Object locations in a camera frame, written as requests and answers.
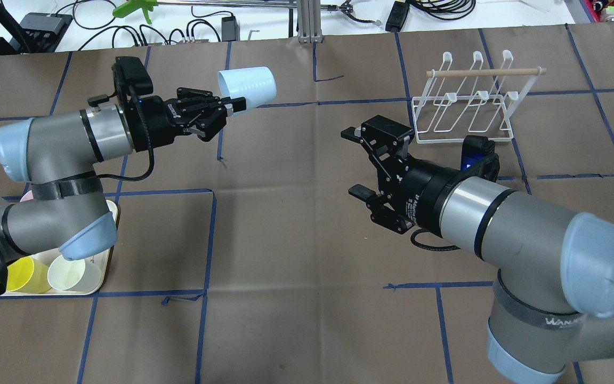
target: robotic arm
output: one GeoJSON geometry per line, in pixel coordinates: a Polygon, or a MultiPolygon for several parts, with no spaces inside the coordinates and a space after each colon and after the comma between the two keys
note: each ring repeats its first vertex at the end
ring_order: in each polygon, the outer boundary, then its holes
{"type": "Polygon", "coordinates": [[[119,57],[112,66],[117,104],[108,95],[90,107],[36,117],[0,128],[0,163],[10,178],[31,182],[35,198],[0,207],[0,294],[6,265],[24,255],[59,248],[68,260],[87,258],[117,241],[100,178],[143,180],[153,171],[153,149],[195,134],[210,141],[227,117],[246,109],[246,98],[178,88],[163,101],[138,58],[119,57]],[[132,151],[149,152],[141,177],[97,175],[93,165],[132,151]]]}
{"type": "Polygon", "coordinates": [[[614,224],[494,183],[495,144],[468,136],[461,168],[419,160],[413,130],[376,116],[344,130],[378,173],[378,192],[355,185],[371,220],[427,250],[475,253],[500,270],[487,325],[487,353],[515,382],[554,382],[565,363],[614,357],[614,224]],[[416,242],[429,231],[454,243],[416,242]]]}

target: cable bundle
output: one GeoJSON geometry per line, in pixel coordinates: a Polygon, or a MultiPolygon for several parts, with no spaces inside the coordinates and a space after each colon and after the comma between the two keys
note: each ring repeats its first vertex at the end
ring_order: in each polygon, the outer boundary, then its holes
{"type": "Polygon", "coordinates": [[[407,0],[426,14],[439,20],[463,19],[475,9],[476,0],[407,0]]]}

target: white wire rack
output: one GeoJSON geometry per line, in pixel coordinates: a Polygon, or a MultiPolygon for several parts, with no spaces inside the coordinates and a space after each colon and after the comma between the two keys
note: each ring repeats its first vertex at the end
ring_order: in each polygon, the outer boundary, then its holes
{"type": "Polygon", "coordinates": [[[416,142],[458,143],[463,141],[466,134],[488,132],[497,133],[494,138],[490,138],[494,141],[513,139],[510,117],[539,75],[546,73],[546,68],[511,68],[513,54],[508,50],[502,52],[502,58],[499,69],[482,69],[484,66],[482,53],[475,51],[473,64],[469,69],[452,70],[453,56],[450,52],[442,54],[439,70],[426,72],[428,81],[423,94],[412,98],[416,142]],[[521,90],[502,92],[504,83],[510,76],[529,76],[529,78],[521,90]],[[448,78],[463,78],[463,80],[458,88],[450,88],[448,82],[446,84],[448,78]],[[489,89],[481,90],[480,86],[489,89]],[[467,129],[454,130],[458,126],[467,129]]]}

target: white tray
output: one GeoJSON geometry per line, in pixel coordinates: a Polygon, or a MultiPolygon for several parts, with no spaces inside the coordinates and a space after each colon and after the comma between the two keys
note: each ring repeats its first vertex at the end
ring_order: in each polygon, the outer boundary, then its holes
{"type": "MultiPolygon", "coordinates": [[[[117,214],[118,214],[117,205],[110,200],[106,200],[106,203],[108,204],[108,208],[110,209],[110,212],[112,213],[112,220],[117,224],[117,214]]],[[[48,291],[44,293],[37,293],[37,294],[6,291],[2,294],[2,296],[40,297],[40,296],[70,296],[70,295],[92,294],[93,292],[96,292],[96,290],[98,290],[103,285],[103,281],[106,277],[106,270],[108,268],[110,251],[112,251],[112,247],[101,253],[98,253],[97,255],[93,255],[92,257],[90,257],[90,261],[96,264],[96,266],[101,270],[101,279],[99,281],[99,284],[92,290],[77,292],[77,291],[72,291],[72,290],[49,289],[48,291]]],[[[48,250],[48,251],[44,251],[41,253],[35,253],[34,255],[30,255],[30,257],[43,262],[48,267],[49,265],[51,265],[51,262],[53,262],[53,260],[56,260],[56,258],[60,255],[61,255],[61,252],[59,252],[58,248],[56,248],[55,250],[48,250]]]]}

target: green object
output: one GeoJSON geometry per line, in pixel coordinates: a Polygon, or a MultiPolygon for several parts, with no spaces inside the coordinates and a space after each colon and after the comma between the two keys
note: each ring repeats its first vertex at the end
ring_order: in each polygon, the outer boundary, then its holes
{"type": "Polygon", "coordinates": [[[122,19],[141,8],[144,19],[146,19],[148,24],[151,24],[151,18],[148,16],[148,12],[153,12],[153,7],[157,6],[158,0],[127,0],[127,2],[120,5],[120,7],[112,10],[112,15],[113,17],[119,17],[122,19]]]}

